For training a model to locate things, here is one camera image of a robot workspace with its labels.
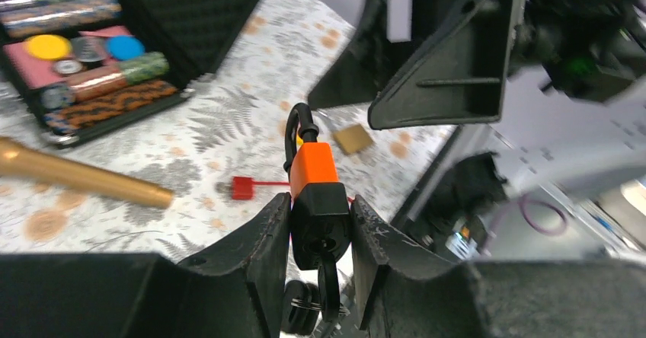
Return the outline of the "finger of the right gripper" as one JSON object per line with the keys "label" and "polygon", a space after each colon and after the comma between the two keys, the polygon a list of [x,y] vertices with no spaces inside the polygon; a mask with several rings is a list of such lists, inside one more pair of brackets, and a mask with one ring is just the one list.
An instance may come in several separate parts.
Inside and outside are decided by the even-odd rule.
{"label": "finger of the right gripper", "polygon": [[433,33],[368,109],[373,129],[497,122],[522,0],[438,0]]}
{"label": "finger of the right gripper", "polygon": [[351,40],[309,92],[313,110],[373,101],[430,34],[430,0],[411,2],[410,40],[389,40],[388,22],[388,0],[364,0]]}

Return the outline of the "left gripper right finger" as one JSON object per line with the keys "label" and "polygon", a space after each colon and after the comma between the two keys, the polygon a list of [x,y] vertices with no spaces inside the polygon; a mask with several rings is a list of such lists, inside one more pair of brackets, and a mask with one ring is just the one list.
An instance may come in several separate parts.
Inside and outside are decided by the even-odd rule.
{"label": "left gripper right finger", "polygon": [[353,280],[370,337],[643,337],[645,266],[621,259],[451,263],[357,196]]}

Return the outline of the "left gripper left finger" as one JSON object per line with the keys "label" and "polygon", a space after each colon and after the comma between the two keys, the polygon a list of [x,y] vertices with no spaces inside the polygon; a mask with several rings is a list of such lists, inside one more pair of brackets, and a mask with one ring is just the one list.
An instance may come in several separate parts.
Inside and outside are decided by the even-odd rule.
{"label": "left gripper left finger", "polygon": [[4,254],[3,337],[277,337],[291,199],[172,263],[154,253]]}

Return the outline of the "black keys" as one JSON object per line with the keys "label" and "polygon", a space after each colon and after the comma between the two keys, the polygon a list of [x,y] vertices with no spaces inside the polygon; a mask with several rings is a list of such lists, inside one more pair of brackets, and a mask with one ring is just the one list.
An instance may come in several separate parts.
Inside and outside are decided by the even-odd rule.
{"label": "black keys", "polygon": [[337,269],[340,296],[339,315],[332,322],[323,320],[322,294],[316,271],[302,271],[292,257],[287,260],[286,284],[280,332],[295,337],[329,337],[341,328],[341,321],[350,315],[350,298],[342,288],[348,275]]}

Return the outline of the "large brass padlock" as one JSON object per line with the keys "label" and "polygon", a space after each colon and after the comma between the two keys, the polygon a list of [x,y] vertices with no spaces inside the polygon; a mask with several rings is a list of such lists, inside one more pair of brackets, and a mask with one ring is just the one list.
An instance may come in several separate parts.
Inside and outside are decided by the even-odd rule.
{"label": "large brass padlock", "polygon": [[371,147],[374,144],[373,138],[360,124],[354,124],[343,129],[339,129],[322,110],[316,111],[317,115],[325,123],[331,132],[332,139],[345,155],[354,155]]}

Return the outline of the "orange black padlock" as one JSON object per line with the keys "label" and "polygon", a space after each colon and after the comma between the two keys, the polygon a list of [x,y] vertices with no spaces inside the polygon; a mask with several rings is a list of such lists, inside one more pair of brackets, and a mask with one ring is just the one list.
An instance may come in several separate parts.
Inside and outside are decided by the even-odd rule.
{"label": "orange black padlock", "polygon": [[336,263],[350,246],[350,208],[339,181],[331,146],[318,141],[308,104],[289,112],[284,136],[284,170],[293,199],[289,229],[296,265],[314,270],[324,256]]}

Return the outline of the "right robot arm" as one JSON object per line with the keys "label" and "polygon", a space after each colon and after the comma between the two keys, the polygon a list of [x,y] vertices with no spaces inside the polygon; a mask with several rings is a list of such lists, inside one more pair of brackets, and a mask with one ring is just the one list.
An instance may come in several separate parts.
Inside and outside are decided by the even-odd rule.
{"label": "right robot arm", "polygon": [[544,90],[605,103],[645,74],[639,0],[412,0],[411,39],[387,37],[388,0],[310,91],[315,110],[369,104],[373,129],[492,123],[506,80],[542,66]]}

